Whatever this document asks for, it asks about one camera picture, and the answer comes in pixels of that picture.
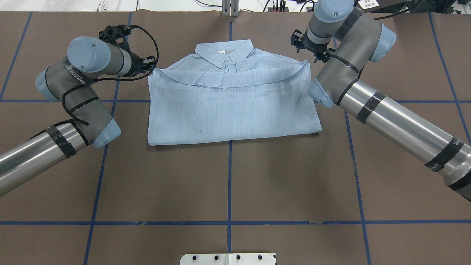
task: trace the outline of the folded shirt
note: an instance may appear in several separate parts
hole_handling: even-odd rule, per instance
[[[250,40],[197,44],[149,76],[150,145],[315,133],[308,61],[254,49]]]

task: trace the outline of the black cable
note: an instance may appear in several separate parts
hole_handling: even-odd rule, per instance
[[[90,125],[90,123],[88,123],[88,122],[86,122],[86,121],[84,121],[84,120],[79,119],[79,118],[78,118],[77,116],[75,116],[75,115],[72,113],[72,111],[70,111],[70,110],[67,108],[67,106],[65,105],[65,97],[66,97],[68,94],[70,94],[70,93],[74,92],[75,90],[80,89],[80,88],[82,88],[82,87],[84,87],[84,86],[79,85],[79,86],[76,86],[76,87],[74,87],[74,88],[71,88],[71,89],[67,90],[67,91],[62,95],[61,103],[62,103],[62,107],[64,108],[65,112],[66,112],[70,117],[72,117],[72,119],[73,119],[74,121],[76,121],[76,122],[78,122],[78,123],[81,123],[81,124],[83,124],[83,125],[85,125],[85,126],[88,126],[88,125]]]
[[[358,76],[357,76],[357,79],[360,79],[360,76],[361,76],[361,73],[363,72],[363,69],[365,68],[365,66],[363,66],[360,70],[360,72],[358,72]]]
[[[152,42],[154,43],[154,46],[155,46],[155,52],[156,52],[156,58],[155,58],[155,62],[154,64],[152,65],[152,68],[149,70],[149,72],[141,77],[138,77],[138,78],[130,78],[130,79],[120,79],[120,78],[99,78],[99,79],[96,79],[95,82],[100,82],[100,81],[103,81],[103,80],[113,80],[113,81],[135,81],[135,80],[139,80],[139,79],[142,79],[148,75],[150,75],[155,67],[157,66],[157,62],[159,60],[159,48],[157,47],[157,42],[155,41],[155,39],[152,37],[152,35],[147,32],[147,30],[145,30],[144,28],[142,28],[141,26],[138,26],[138,25],[130,25],[130,28],[131,29],[134,29],[134,28],[138,28],[140,30],[142,30],[145,34],[147,34],[150,39],[152,40]],[[72,125],[74,125],[75,123],[80,123],[80,124],[83,124],[85,126],[89,126],[90,123],[84,121],[84,120],[81,120],[79,119],[77,116],[75,116],[72,111],[70,111],[67,106],[65,105],[65,97],[70,94],[71,92],[77,90],[77,89],[80,89],[84,86],[82,85],[79,85],[79,86],[76,86],[74,88],[71,88],[69,90],[67,90],[63,95],[62,95],[62,98],[61,98],[61,103],[62,103],[62,107],[64,108],[65,112],[70,116],[72,117],[72,119],[70,120],[65,120],[65,121],[62,121],[62,122],[59,122],[59,123],[56,123],[54,124],[53,126],[59,126],[61,124],[66,124],[66,123],[70,123]],[[74,125],[74,127],[77,129],[78,133],[80,134],[80,136],[83,138],[83,140],[85,141],[85,143],[88,145],[88,142],[87,142],[87,139],[85,138],[85,136],[83,135],[83,133],[78,129],[78,127],[76,127],[76,125]],[[36,135],[34,135],[33,137],[30,138],[30,140],[38,135],[40,135],[41,133],[44,133],[46,130],[43,130],[39,133],[37,133]]]
[[[274,0],[271,0],[271,1],[273,2],[273,9],[275,9],[275,1]],[[263,8],[262,12],[265,12],[265,10],[267,9],[268,3],[270,3],[270,0],[267,1],[267,3],[265,4],[265,7]]]
[[[200,3],[200,4],[203,4],[203,5],[205,5],[205,6],[208,6],[208,7],[217,7],[217,8],[221,8],[221,7],[222,7],[222,6],[217,6],[217,5],[206,4],[206,3],[203,3],[203,2],[201,2],[201,1],[199,1],[199,0],[195,0],[195,1],[198,2],[198,3]]]
[[[155,42],[155,39],[152,37],[152,35],[147,32],[147,30],[145,30],[144,28],[142,28],[141,26],[138,26],[138,25],[130,25],[131,29],[133,28],[138,28],[140,30],[142,30],[145,34],[147,34],[150,39],[152,40],[152,42],[154,43],[154,46],[155,46],[155,52],[156,52],[156,57],[155,57],[155,63],[152,65],[152,68],[149,70],[149,72],[143,76],[140,76],[140,77],[137,77],[137,78],[130,78],[130,79],[120,79],[120,78],[111,78],[111,77],[105,77],[105,78],[98,78],[96,79],[95,81],[96,82],[100,82],[100,81],[103,81],[103,80],[112,80],[112,81],[136,81],[136,80],[139,80],[139,79],[142,79],[148,75],[150,75],[155,67],[157,66],[157,62],[159,61],[159,48],[157,47],[157,43]]]
[[[304,6],[309,2],[312,3],[312,10],[314,10],[314,1],[313,0],[307,0],[306,2],[304,2],[304,4],[302,4],[301,10],[299,10],[300,13],[302,12],[302,9],[304,8]]]
[[[418,0],[417,3],[415,3],[413,6],[409,7],[408,9],[404,9],[404,10],[398,12],[398,13],[394,13],[394,14],[391,14],[391,15],[389,15],[389,16],[375,17],[374,19],[375,19],[375,20],[380,20],[380,19],[395,17],[395,16],[397,16],[397,15],[404,14],[404,13],[406,13],[407,11],[410,11],[410,10],[414,9],[414,8],[415,8],[416,6],[418,6],[421,2],[422,2],[422,0]]]
[[[53,126],[59,126],[59,125],[62,125],[62,124],[67,124],[67,123],[71,124],[71,123],[74,123],[74,122],[76,122],[76,121],[75,120],[65,120],[65,121],[62,121],[62,122],[58,122],[58,123],[54,124]],[[41,133],[45,133],[45,132],[46,132],[46,130],[40,131],[39,133],[35,134],[33,137],[29,138],[28,141],[33,139],[34,137],[40,135]]]

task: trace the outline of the blue tape line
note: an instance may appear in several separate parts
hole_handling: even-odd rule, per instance
[[[443,68],[445,70],[445,74],[447,76],[448,84],[450,85],[451,93],[453,94],[453,98],[455,99],[456,108],[458,109],[458,113],[460,115],[460,119],[461,119],[461,122],[463,124],[464,132],[466,133],[466,137],[468,138],[468,143],[471,143],[471,137],[470,137],[470,134],[468,132],[468,127],[466,126],[466,122],[464,121],[463,113],[461,112],[461,107],[460,107],[460,104],[458,103],[458,98],[456,96],[455,88],[453,87],[453,83],[451,82],[451,78],[450,78],[450,74],[448,73],[447,65],[445,64],[445,60],[443,59],[443,54],[442,54],[441,49],[440,49],[440,44],[439,44],[439,41],[438,41],[438,38],[437,38],[437,33],[435,32],[435,27],[433,25],[432,15],[431,15],[430,12],[428,12],[428,15],[429,15],[429,20],[430,20],[430,26],[432,28],[433,39],[435,40],[435,45],[437,46],[437,50],[438,50],[439,55],[440,55],[440,60],[442,62]]]
[[[229,23],[229,41],[232,41],[232,23]],[[227,170],[227,252],[232,252],[232,141],[229,141]]]
[[[7,89],[8,80],[10,79],[10,74],[11,74],[11,71],[13,70],[13,66],[15,65],[16,57],[18,56],[18,53],[20,51],[20,47],[21,47],[21,44],[23,43],[24,36],[26,35],[26,30],[28,29],[29,23],[31,21],[31,16],[32,16],[32,12],[30,12],[28,16],[28,20],[26,21],[26,25],[24,25],[23,33],[21,34],[20,41],[18,43],[18,46],[16,47],[15,54],[13,55],[13,60],[11,61],[10,68],[8,69],[7,77],[5,77],[5,82],[3,83],[3,88],[0,92],[0,99],[3,98],[3,94],[5,93],[5,90]]]
[[[376,220],[366,224],[471,224],[471,220]]]
[[[120,84],[120,81],[116,81],[116,88],[114,90],[114,98],[113,98],[113,106],[111,107],[111,116],[113,117],[114,117],[114,110],[116,109],[116,100],[118,99],[119,84]]]
[[[129,12],[128,25],[131,24],[131,19],[132,19],[132,12]],[[111,116],[114,116],[114,111],[116,109],[116,102],[117,102],[117,99],[118,99],[118,92],[119,92],[119,84],[120,84],[120,81],[117,81],[116,82],[116,89],[114,90],[114,98],[113,98],[113,106],[111,108]],[[87,247],[85,248],[85,257],[83,258],[83,265],[86,265],[88,263],[88,257],[89,257],[89,254],[90,254],[91,240],[92,240],[92,237],[93,237],[93,229],[95,227],[95,219],[96,219],[96,216],[97,216],[98,201],[100,199],[101,184],[103,182],[103,174],[105,172],[105,160],[106,160],[107,154],[108,154],[108,144],[105,145],[105,150],[103,151],[103,159],[101,161],[100,176],[98,178],[97,192],[95,194],[95,202],[93,204],[93,212],[92,212],[92,216],[91,216],[89,237],[88,237],[88,240],[87,240]]]
[[[91,222],[73,221],[0,221],[0,225],[90,225]]]
[[[368,265],[371,265],[371,257],[370,257],[370,247],[368,244],[368,235],[366,234],[366,225],[365,225],[365,215],[363,212],[363,203],[361,199],[361,191],[360,191],[360,181],[358,179],[358,170],[357,170],[357,161],[355,159],[355,151],[353,150],[353,140],[352,140],[352,135],[351,135],[351,130],[350,130],[350,121],[349,117],[347,115],[347,112],[345,113],[345,122],[347,123],[347,133],[349,136],[349,143],[350,143],[350,153],[353,159],[353,167],[355,169],[355,180],[357,182],[357,197],[358,197],[358,205],[360,208],[360,218],[362,221],[362,228],[363,228],[363,239],[365,241],[365,250],[366,250],[366,260],[368,261]]]
[[[227,221],[95,221],[94,226],[178,226],[178,225],[227,225]],[[231,225],[360,225],[360,224],[471,224],[469,219],[431,219],[431,220],[365,220],[365,221],[231,221]],[[89,221],[0,221],[0,225],[91,225]]]
[[[103,173],[105,172],[105,160],[106,160],[106,155],[107,154],[108,154],[108,145],[105,145],[105,150],[103,151],[103,159],[101,160],[100,177],[98,178],[97,192],[95,194],[95,202],[93,204],[93,212],[92,212],[92,216],[91,216],[89,237],[88,237],[88,240],[87,240],[87,247],[85,249],[85,257],[83,259],[83,264],[84,265],[86,265],[88,263],[88,257],[89,257],[90,246],[91,246],[91,239],[93,237],[93,228],[95,226],[95,218],[97,216],[98,200],[100,198],[101,183],[103,181]]]
[[[233,21],[229,22],[229,41],[232,41],[232,23]]]

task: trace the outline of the black velcro strap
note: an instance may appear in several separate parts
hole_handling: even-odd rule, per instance
[[[348,86],[347,88],[342,92],[342,95],[340,95],[339,99],[337,100],[337,106],[340,106],[340,102],[342,101],[343,97],[345,96],[345,94],[347,94],[347,92],[349,91],[349,89],[352,87],[353,84],[355,84],[359,79],[355,79],[353,80]]]
[[[73,78],[75,78],[81,85],[83,85],[83,86],[91,86],[91,85],[93,85],[94,83],[96,83],[96,81],[91,80],[90,78],[86,77],[84,74],[82,74],[82,72],[80,72],[78,69],[76,69],[75,67],[73,67],[73,66],[71,65],[69,59],[67,59],[67,57],[64,57],[64,58],[63,58],[62,63],[64,64],[64,67],[65,67],[65,69],[67,70],[67,72],[68,72]]]
[[[90,102],[96,101],[96,100],[98,100],[98,99],[100,99],[100,98],[99,98],[99,97],[93,97],[93,98],[91,98],[91,99],[87,99],[86,101],[84,101],[84,102],[78,104],[77,106],[71,108],[71,109],[70,109],[70,112],[73,113],[74,111],[80,109],[81,107],[83,107],[83,106],[89,104]]]
[[[433,172],[438,172],[445,167],[445,164],[450,162],[456,154],[461,150],[464,143],[457,137],[451,139],[451,141],[442,149],[442,151],[434,157],[430,162],[426,163],[425,166]]]
[[[357,120],[365,124],[366,119],[373,113],[376,107],[378,107],[380,104],[381,100],[383,100],[385,97],[387,97],[386,94],[381,91],[377,91],[372,97],[370,97],[370,99],[368,99],[363,108],[361,108],[360,112],[358,112]]]
[[[457,182],[448,185],[448,187],[452,190],[459,190],[461,188],[464,188],[465,186],[469,185],[471,183],[471,171],[468,172],[464,177],[462,177],[460,180]]]
[[[355,22],[363,15],[363,11],[359,8],[353,8],[352,12],[350,15],[345,19],[343,24],[340,26],[340,28],[337,30],[337,32],[334,34],[335,38],[342,41],[343,37],[347,35],[349,30],[353,27]]]
[[[352,63],[350,63],[349,61],[345,60],[344,58],[338,56],[338,55],[335,55],[335,54],[332,54],[332,55],[329,55],[330,57],[334,58],[334,59],[337,59],[339,60],[340,62],[344,63],[346,66],[350,67],[353,69],[353,71],[355,71],[355,73],[359,73],[360,70],[358,70],[358,68],[356,66],[354,66]]]
[[[72,156],[75,156],[77,152],[73,148],[72,144],[69,143],[65,137],[62,135],[62,133],[55,127],[51,126],[46,129],[46,132],[49,134],[51,139],[56,143],[57,146],[61,149],[61,151],[64,153],[66,158],[70,158]]]

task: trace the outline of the silver metal tube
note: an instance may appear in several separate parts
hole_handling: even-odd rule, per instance
[[[86,147],[71,124],[57,129],[75,151]],[[64,159],[64,153],[46,132],[0,155],[0,197]]]
[[[362,81],[352,85],[340,102],[340,107],[357,116],[377,92]],[[451,141],[452,135],[385,97],[371,112],[365,124],[409,152],[422,163],[433,160]],[[445,185],[460,180],[471,170],[471,147],[464,144],[460,151],[438,171]]]

